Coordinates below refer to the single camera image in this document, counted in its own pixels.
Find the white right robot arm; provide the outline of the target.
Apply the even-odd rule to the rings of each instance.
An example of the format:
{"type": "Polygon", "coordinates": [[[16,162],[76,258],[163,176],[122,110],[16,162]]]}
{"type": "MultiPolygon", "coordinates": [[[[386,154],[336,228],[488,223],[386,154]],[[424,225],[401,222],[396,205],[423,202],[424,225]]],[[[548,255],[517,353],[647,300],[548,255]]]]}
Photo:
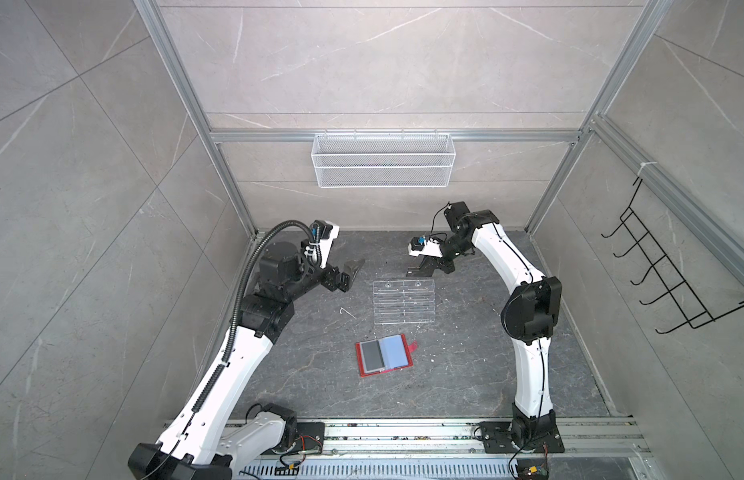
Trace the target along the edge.
{"type": "Polygon", "coordinates": [[[510,433],[517,448],[534,449],[556,427],[549,350],[559,319],[562,284],[524,256],[492,211],[472,212],[466,203],[456,202],[446,204],[443,213],[451,233],[412,238],[408,253],[421,263],[408,275],[430,277],[437,270],[450,274],[457,258],[475,251],[500,275],[509,292],[500,320],[513,342],[517,376],[510,433]]]}

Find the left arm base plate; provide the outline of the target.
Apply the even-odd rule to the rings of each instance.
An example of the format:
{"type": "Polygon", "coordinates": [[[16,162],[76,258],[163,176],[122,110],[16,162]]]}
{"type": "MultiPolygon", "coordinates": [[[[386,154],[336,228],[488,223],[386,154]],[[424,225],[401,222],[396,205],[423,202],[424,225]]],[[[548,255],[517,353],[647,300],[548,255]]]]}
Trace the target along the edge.
{"type": "Polygon", "coordinates": [[[325,430],[324,422],[289,422],[282,439],[272,451],[279,455],[288,452],[299,455],[320,454],[324,450],[325,430]]]}

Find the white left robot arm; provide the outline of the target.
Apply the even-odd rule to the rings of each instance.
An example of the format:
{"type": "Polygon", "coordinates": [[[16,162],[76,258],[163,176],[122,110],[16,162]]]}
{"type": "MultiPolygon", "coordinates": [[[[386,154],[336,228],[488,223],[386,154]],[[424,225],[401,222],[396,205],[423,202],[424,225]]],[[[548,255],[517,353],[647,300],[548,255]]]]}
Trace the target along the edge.
{"type": "Polygon", "coordinates": [[[247,261],[231,325],[215,363],[180,414],[155,443],[140,443],[128,460],[137,479],[231,479],[238,467],[273,448],[292,447],[295,413],[266,405],[235,434],[226,424],[251,377],[312,289],[350,290],[363,261],[328,262],[332,241],[301,245],[263,239],[247,261]]]}

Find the clear acrylic organizer tray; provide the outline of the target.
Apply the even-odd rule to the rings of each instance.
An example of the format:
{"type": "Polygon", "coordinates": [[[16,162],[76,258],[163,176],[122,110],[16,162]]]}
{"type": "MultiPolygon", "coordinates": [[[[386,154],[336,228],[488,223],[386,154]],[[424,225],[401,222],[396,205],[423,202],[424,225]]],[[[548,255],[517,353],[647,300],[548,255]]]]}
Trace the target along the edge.
{"type": "Polygon", "coordinates": [[[375,281],[373,308],[376,325],[433,323],[435,282],[431,278],[375,281]]]}

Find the red leather card holder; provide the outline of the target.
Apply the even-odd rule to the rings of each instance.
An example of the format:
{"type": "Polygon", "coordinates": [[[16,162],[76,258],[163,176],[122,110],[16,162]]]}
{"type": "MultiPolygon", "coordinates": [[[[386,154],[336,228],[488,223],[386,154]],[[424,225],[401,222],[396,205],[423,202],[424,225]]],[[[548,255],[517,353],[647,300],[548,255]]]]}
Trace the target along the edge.
{"type": "Polygon", "coordinates": [[[365,378],[410,368],[417,348],[418,343],[410,343],[404,334],[359,342],[355,345],[359,374],[365,378]]]}

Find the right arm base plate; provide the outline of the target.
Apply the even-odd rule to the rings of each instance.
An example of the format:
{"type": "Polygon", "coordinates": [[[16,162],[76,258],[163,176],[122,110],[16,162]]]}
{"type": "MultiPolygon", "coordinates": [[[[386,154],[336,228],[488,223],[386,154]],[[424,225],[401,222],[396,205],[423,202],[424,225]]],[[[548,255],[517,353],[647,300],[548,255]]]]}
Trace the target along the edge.
{"type": "Polygon", "coordinates": [[[474,432],[487,454],[564,453],[565,446],[557,427],[543,429],[526,439],[510,421],[485,421],[474,432]]]}

